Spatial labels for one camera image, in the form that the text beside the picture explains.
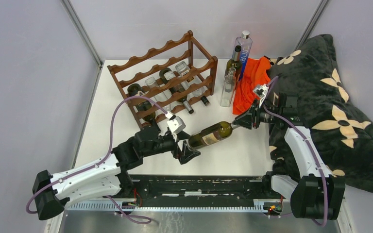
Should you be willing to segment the dark wine bottle brown label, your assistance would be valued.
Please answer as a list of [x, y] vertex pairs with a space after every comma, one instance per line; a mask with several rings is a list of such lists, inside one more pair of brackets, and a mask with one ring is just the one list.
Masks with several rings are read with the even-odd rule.
[[227, 121], [220, 121], [192, 135], [188, 139], [188, 144], [195, 150], [213, 145], [229, 138], [233, 130], [238, 127], [238, 125], [234, 125]]

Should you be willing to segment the small clear glass bottle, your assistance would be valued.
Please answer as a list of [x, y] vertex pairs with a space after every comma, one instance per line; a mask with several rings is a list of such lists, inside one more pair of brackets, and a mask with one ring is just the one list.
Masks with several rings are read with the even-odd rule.
[[236, 69], [234, 67], [229, 68], [227, 75], [224, 77], [220, 106], [230, 107], [234, 90], [236, 86]]

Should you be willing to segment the dark wine bottle silver neck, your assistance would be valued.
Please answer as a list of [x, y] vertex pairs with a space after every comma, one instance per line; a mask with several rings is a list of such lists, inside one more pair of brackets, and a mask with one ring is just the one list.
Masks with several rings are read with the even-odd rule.
[[236, 72], [235, 72], [236, 79], [239, 78], [239, 75], [242, 69], [242, 62], [240, 60], [240, 54], [241, 54], [241, 46], [236, 45], [234, 48], [232, 58], [229, 59], [226, 64], [225, 75], [227, 75], [229, 73], [229, 69], [233, 67], [236, 69]]

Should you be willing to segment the tall clear glass bottle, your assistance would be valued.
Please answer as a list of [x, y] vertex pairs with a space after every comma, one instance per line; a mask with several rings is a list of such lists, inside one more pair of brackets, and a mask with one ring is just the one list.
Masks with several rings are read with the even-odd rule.
[[[149, 88], [149, 90], [151, 90], [153, 87], [160, 87], [159, 84], [157, 83], [156, 79], [151, 76], [149, 77], [146, 81], [145, 81], [145, 84], [147, 85], [147, 87]], [[155, 95], [153, 97], [153, 99], [156, 101], [156, 102], [165, 102], [167, 101], [169, 98], [166, 94], [166, 92], [161, 92], [157, 95]], [[170, 111], [172, 112], [172, 104], [169, 103], [165, 106], [162, 106], [163, 109], [165, 109], [166, 111]]]

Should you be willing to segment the blue square glass bottle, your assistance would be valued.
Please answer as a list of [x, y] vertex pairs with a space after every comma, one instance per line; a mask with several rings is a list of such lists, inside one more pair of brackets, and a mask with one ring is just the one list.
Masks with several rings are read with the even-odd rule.
[[249, 58], [252, 43], [253, 41], [250, 38], [250, 32], [248, 30], [242, 31], [241, 36], [235, 39], [235, 46], [241, 46], [239, 60], [242, 63], [242, 67], [240, 75], [238, 77], [239, 81], [243, 78], [244, 70]]

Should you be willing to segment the dark green wine bottle labelled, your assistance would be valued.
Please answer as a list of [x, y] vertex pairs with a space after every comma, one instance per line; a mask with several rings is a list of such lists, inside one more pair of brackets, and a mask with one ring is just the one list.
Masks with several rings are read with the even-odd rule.
[[[142, 87], [137, 83], [129, 85], [127, 90], [128, 90], [128, 93], [131, 97], [132, 96], [144, 96], [145, 95], [145, 93], [142, 90]], [[143, 102], [140, 102], [139, 104], [136, 105], [136, 108], [140, 112], [140, 111], [147, 111], [147, 110], [151, 109], [152, 106], [153, 105], [148, 100], [143, 100]], [[146, 115], [142, 119], [158, 128], [158, 124], [155, 120], [155, 117], [156, 117], [156, 114], [155, 114], [155, 112], [153, 112], [149, 115]]]

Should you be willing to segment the clear square bottle black cap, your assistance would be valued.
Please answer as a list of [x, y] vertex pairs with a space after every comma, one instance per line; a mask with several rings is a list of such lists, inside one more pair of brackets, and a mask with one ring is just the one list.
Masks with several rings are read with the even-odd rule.
[[[181, 61], [175, 66], [176, 71], [180, 76], [187, 75], [191, 68], [186, 64], [185, 61]], [[188, 79], [185, 80], [185, 89], [190, 87], [192, 84], [200, 84], [202, 81], [197, 76], [190, 76]], [[200, 100], [205, 106], [208, 106], [210, 104], [210, 101], [207, 99], [207, 97], [204, 95], [205, 87], [200, 87], [199, 89], [192, 92], [192, 94], [195, 97], [200, 97]]]

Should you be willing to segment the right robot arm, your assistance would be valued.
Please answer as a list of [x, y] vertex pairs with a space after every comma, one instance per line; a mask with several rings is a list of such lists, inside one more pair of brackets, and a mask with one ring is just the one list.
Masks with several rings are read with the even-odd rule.
[[335, 177], [324, 164], [312, 141], [310, 129], [299, 116], [297, 103], [297, 96], [284, 93], [279, 95], [277, 106], [268, 105], [264, 98], [254, 100], [248, 110], [233, 120], [233, 125], [250, 130], [258, 128], [260, 123], [268, 123], [286, 130], [284, 140], [292, 151], [300, 180], [273, 174], [262, 183], [261, 192], [267, 198], [281, 194], [289, 200], [296, 218], [321, 219], [324, 225], [339, 216], [345, 181]]

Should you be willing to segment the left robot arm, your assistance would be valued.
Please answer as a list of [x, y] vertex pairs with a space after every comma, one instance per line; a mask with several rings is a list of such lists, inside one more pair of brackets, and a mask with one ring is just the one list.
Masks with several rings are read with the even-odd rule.
[[142, 165], [145, 157], [165, 152], [182, 165], [201, 154], [186, 141], [180, 148], [171, 131], [159, 135], [155, 127], [146, 126], [105, 157], [59, 173], [43, 170], [37, 173], [33, 185], [35, 214], [39, 220], [47, 220], [81, 201], [113, 195], [127, 198], [134, 188], [128, 171]]

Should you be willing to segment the orange cloth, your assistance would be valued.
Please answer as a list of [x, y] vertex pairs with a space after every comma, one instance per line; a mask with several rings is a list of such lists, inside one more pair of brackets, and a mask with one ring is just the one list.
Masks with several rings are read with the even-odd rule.
[[267, 75], [267, 70], [271, 68], [271, 61], [267, 57], [260, 59], [248, 59], [243, 77], [238, 82], [233, 101], [234, 115], [240, 115], [245, 112], [257, 99], [257, 95], [253, 92], [254, 88], [259, 84], [267, 84], [270, 82], [270, 77]]

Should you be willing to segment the black floral blanket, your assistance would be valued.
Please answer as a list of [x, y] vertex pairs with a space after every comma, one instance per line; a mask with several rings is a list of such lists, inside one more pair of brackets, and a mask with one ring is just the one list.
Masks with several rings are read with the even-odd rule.
[[352, 104], [338, 69], [332, 35], [312, 37], [268, 70], [276, 78], [270, 98], [296, 96], [325, 165], [347, 185], [373, 193], [373, 122]]

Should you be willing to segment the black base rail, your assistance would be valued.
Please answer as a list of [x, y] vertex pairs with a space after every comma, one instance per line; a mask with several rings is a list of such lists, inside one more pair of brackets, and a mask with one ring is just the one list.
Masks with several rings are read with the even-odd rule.
[[257, 200], [279, 200], [262, 176], [130, 175], [114, 198], [141, 207], [193, 210], [248, 210]]

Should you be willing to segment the right aluminium corner post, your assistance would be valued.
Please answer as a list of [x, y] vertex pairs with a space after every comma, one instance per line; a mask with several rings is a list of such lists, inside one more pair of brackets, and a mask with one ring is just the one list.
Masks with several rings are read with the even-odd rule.
[[327, 8], [330, 0], [320, 0], [316, 10], [314, 11], [311, 19], [309, 20], [304, 32], [302, 33], [297, 45], [295, 46], [298, 49], [311, 35], [314, 28], [316, 27], [318, 21], [320, 20], [323, 12]]

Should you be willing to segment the aluminium corner post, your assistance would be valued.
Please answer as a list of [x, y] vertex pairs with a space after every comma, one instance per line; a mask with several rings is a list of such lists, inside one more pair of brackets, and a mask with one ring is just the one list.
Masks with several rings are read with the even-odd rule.
[[323, 12], [327, 8], [330, 0], [320, 0], [316, 10], [314, 11], [311, 19], [309, 20], [304, 32], [302, 33], [297, 45], [295, 46], [298, 49], [311, 35], [314, 28], [316, 27], [318, 21], [320, 20]]
[[88, 49], [91, 57], [97, 64], [99, 68], [103, 67], [103, 60], [101, 59], [99, 53], [97, 52], [94, 44], [92, 43], [89, 34], [87, 33], [83, 23], [81, 22], [76, 10], [73, 7], [73, 4], [70, 0], [60, 0], [62, 3], [66, 13], [70, 17], [72, 24], [74, 25], [75, 29], [77, 30], [79, 36], [81, 37], [84, 45]]

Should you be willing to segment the left aluminium corner post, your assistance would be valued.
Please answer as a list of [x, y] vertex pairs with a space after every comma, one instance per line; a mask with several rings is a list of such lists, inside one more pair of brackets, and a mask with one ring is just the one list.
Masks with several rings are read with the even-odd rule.
[[101, 59], [99, 53], [97, 52], [94, 44], [92, 43], [89, 34], [87, 33], [83, 23], [81, 22], [76, 10], [73, 7], [73, 4], [70, 0], [60, 0], [62, 3], [66, 13], [70, 17], [72, 24], [74, 25], [75, 29], [77, 30], [79, 36], [81, 37], [84, 45], [88, 49], [91, 57], [97, 64], [99, 68], [103, 67], [103, 60]]

